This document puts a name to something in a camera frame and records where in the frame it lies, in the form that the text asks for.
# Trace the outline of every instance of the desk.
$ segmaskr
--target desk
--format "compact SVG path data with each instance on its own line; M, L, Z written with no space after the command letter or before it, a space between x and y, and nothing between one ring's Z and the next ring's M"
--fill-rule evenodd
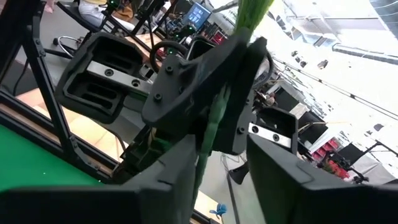
M50 117L49 112L45 106L44 100L38 88L19 95L17 97L19 100L23 101L25 104L31 106L37 112L43 114L46 117ZM123 152L119 141L116 137L111 134L109 131L104 129L102 126L97 124L96 122L92 121L91 119L70 111L66 108L62 108L63 112L65 113L65 117L68 121L70 130L76 134L77 136L84 139L86 142L92 144L93 146L97 147L99 150L103 151L107 155L111 156L113 159L117 161L121 161L119 156ZM39 125L33 123L32 121L28 120L27 118L23 117L22 115L18 114L14 110L8 108L5 105L0 104L0 110L8 113L9 115L15 117L19 121L29 125L31 128L38 130L44 136L54 140L55 142L59 143L58 137L54 134L46 131L45 129L41 128ZM105 168L97 161L91 159L95 164L100 166L100 169L103 169L107 173L111 173L110 169ZM216 210L217 202L213 199L209 198L207 195L199 192L198 199L195 204L195 210L204 214L206 217L212 218L214 220L218 220L214 214L209 213L210 210Z
M136 37L138 39L140 39L143 43L145 43L149 48L152 48L152 44L150 42L150 35L149 34L139 34L136 35ZM154 37L154 44L159 43L160 41L162 41L162 39L160 39L158 36L156 36L155 34L153 35ZM149 52L141 45L139 45L133 38L131 37L126 37L126 39L130 42L132 42L133 44L135 44L138 49L140 49L140 51L142 51L142 53L144 53L144 62L147 63L149 62Z

